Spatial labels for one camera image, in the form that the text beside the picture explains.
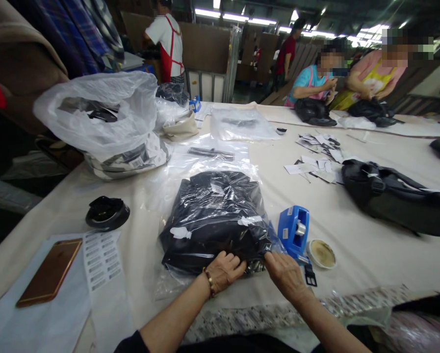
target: white t-shirt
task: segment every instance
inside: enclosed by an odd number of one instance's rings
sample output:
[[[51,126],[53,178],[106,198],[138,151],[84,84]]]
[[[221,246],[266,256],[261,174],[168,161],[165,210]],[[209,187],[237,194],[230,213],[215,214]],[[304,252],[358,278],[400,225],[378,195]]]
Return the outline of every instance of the white t-shirt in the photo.
[[[169,20],[171,21],[172,27],[178,32],[181,32],[179,24],[171,16],[167,14]],[[146,29],[146,34],[153,41],[154,44],[161,42],[162,47],[168,55],[171,54],[171,39],[172,39],[172,29],[167,21],[166,16],[157,16],[154,22]],[[172,59],[177,62],[182,62],[182,38],[181,36],[174,33],[174,47],[172,50]],[[172,63],[171,77],[180,76],[184,72],[184,69],[179,64],[175,62]]]

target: blue shirt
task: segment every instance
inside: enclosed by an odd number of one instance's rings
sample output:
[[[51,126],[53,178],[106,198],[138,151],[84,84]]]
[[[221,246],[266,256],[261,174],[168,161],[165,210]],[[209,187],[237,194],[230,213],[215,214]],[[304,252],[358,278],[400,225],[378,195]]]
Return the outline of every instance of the blue shirt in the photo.
[[[297,79],[295,80],[292,90],[290,91],[290,95],[288,96],[288,99],[295,103],[297,101],[296,98],[292,97],[292,92],[295,87],[308,87],[308,84],[310,83],[310,76],[311,76],[311,70],[313,70],[313,78],[311,80],[311,85],[313,87],[322,86],[326,82],[326,75],[319,78],[318,77],[318,71],[316,70],[316,65],[310,65],[306,68],[304,68],[300,74],[298,75]],[[328,79],[333,77],[333,73],[327,73]]]

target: gold smartphone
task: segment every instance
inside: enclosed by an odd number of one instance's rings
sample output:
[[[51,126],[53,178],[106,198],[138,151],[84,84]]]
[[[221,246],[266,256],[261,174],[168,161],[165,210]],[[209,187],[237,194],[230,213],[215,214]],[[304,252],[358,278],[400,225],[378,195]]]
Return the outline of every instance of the gold smartphone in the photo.
[[[53,300],[81,244],[82,239],[54,243],[15,306],[25,307]]]

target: red apron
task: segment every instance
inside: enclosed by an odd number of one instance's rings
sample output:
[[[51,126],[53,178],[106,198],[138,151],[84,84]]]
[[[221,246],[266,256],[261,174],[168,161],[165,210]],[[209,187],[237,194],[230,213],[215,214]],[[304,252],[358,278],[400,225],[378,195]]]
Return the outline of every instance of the red apron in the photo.
[[[310,71],[311,71],[311,73],[310,73],[310,81],[308,82],[308,86],[307,87],[314,87],[311,84],[311,82],[313,81],[313,68],[312,67],[310,67]],[[329,78],[329,75],[326,75],[325,82],[328,80],[328,78]],[[323,91],[323,92],[317,93],[317,94],[315,94],[313,96],[310,96],[309,98],[313,98],[313,99],[316,99],[316,100],[321,100],[321,99],[323,99],[325,93],[326,93],[326,91]],[[295,106],[295,104],[290,101],[290,95],[288,95],[287,100],[285,101],[284,106],[290,107],[290,108],[293,108]]]
[[[169,20],[169,17],[165,16],[167,19],[167,22],[169,22],[169,26],[171,26],[172,30],[172,37],[171,37],[171,54],[169,55],[165,50],[164,47],[161,45],[161,65],[162,65],[162,81],[163,82],[171,82],[171,69],[172,69],[172,63],[176,63],[181,66],[181,74],[182,69],[184,68],[184,65],[181,62],[175,61],[172,59],[172,51],[174,49],[174,33],[181,36],[182,39],[182,33],[177,32],[174,27],[172,27],[171,21]]]

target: woman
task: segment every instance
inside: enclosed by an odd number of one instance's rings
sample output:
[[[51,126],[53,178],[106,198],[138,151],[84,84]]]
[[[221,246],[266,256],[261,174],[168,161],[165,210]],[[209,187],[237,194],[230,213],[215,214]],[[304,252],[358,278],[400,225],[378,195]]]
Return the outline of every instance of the woman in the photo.
[[[334,98],[337,78],[332,69],[342,66],[342,41],[333,40],[318,54],[316,64],[304,68],[298,75],[285,106],[293,107],[298,99],[313,98],[331,103]]]
[[[331,109],[347,110],[360,99],[382,100],[393,91],[407,65],[408,52],[403,45],[370,52],[352,67],[347,89],[339,92]]]
[[[274,284],[297,309],[327,352],[370,352],[307,289],[294,259],[285,254],[268,252],[264,263]],[[244,274],[245,269],[246,262],[241,262],[237,256],[224,251],[219,253],[178,298],[132,337],[123,340],[115,352],[175,352],[205,302],[227,289]],[[233,345],[240,346],[244,352],[270,352],[266,346],[254,345],[242,336],[217,338],[215,342],[182,349],[187,352],[217,352],[222,347],[232,348]]]

